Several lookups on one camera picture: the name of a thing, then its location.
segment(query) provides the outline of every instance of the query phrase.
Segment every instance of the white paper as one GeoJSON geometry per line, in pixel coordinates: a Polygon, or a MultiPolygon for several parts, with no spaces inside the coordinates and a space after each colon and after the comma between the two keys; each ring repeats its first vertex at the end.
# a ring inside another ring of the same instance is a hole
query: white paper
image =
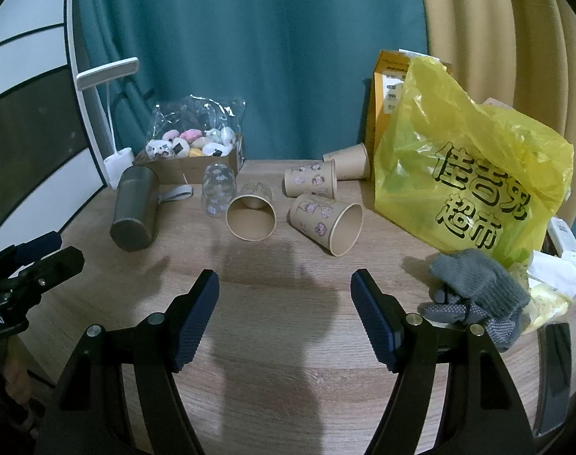
{"type": "Polygon", "coordinates": [[[386,115],[393,113],[393,109],[400,103],[405,78],[406,74],[399,71],[383,71],[383,112],[386,115]]]}
{"type": "Polygon", "coordinates": [[[429,54],[423,54],[423,53],[417,53],[416,51],[410,51],[410,50],[398,50],[400,53],[405,54],[406,56],[408,56],[409,58],[414,58],[415,56],[425,56],[427,58],[433,58],[436,61],[440,61],[439,58],[436,58],[435,56],[431,56],[429,54]]]}
{"type": "Polygon", "coordinates": [[[576,267],[569,261],[533,250],[533,259],[527,268],[527,273],[569,298],[573,298],[576,294],[576,267]]]}

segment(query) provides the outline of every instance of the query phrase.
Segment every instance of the black bracket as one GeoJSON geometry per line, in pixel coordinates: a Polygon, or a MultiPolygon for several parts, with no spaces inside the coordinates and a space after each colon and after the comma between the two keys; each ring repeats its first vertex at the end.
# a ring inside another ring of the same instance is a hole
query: black bracket
{"type": "MultiPolygon", "coordinates": [[[[0,340],[26,330],[29,326],[26,314],[41,302],[41,295],[82,271],[81,251],[73,246],[57,251],[61,245],[60,235],[52,231],[0,251],[0,340]],[[26,268],[11,277],[23,266],[26,268]]],[[[29,411],[14,402],[5,387],[6,381],[0,372],[0,399],[13,421],[29,428],[25,425],[32,422],[29,411]]]]}
{"type": "Polygon", "coordinates": [[[351,296],[378,360],[398,373],[367,455],[414,454],[439,363],[449,364],[447,392],[435,446],[425,454],[535,454],[518,391],[483,327],[439,328],[407,315],[365,269],[352,276],[351,296]]]}
{"type": "Polygon", "coordinates": [[[193,360],[219,295],[218,276],[204,270],[165,313],[107,332],[90,326],[47,407],[36,455],[143,454],[134,446],[123,393],[122,363],[134,364],[138,396],[153,450],[203,455],[173,372],[193,360]]]}

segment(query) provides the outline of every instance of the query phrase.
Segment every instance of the white tissue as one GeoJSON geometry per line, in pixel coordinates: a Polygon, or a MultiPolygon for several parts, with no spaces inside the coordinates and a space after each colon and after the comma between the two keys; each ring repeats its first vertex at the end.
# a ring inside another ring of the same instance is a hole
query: white tissue
{"type": "Polygon", "coordinates": [[[545,282],[569,298],[576,294],[576,267],[569,261],[533,250],[527,273],[529,277],[545,282]]]}

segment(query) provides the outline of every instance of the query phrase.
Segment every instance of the cartoon-printed paper cup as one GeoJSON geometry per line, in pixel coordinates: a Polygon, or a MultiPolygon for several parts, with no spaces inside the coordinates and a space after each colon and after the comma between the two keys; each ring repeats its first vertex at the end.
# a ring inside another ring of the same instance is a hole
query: cartoon-printed paper cup
{"type": "Polygon", "coordinates": [[[337,179],[368,179],[370,176],[370,162],[364,144],[329,152],[322,158],[324,162],[334,159],[337,164],[337,179]]]}
{"type": "Polygon", "coordinates": [[[271,189],[263,183],[247,183],[227,209],[227,227],[246,241],[262,241],[275,230],[277,217],[271,189]]]}
{"type": "Polygon", "coordinates": [[[286,195],[313,193],[334,198],[337,195],[337,169],[334,160],[291,167],[284,173],[286,195]]]}
{"type": "Polygon", "coordinates": [[[342,256],[360,236],[363,216],[360,204],[303,193],[292,204],[290,224],[334,256],[342,256]]]}

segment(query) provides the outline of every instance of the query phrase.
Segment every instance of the hand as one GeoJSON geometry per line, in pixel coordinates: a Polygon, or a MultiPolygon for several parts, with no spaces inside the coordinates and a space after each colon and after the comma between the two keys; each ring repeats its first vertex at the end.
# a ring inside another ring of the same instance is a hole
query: hand
{"type": "Polygon", "coordinates": [[[20,405],[31,398],[31,378],[20,354],[20,344],[16,337],[8,340],[8,355],[3,365],[3,377],[6,381],[6,393],[20,405]]]}

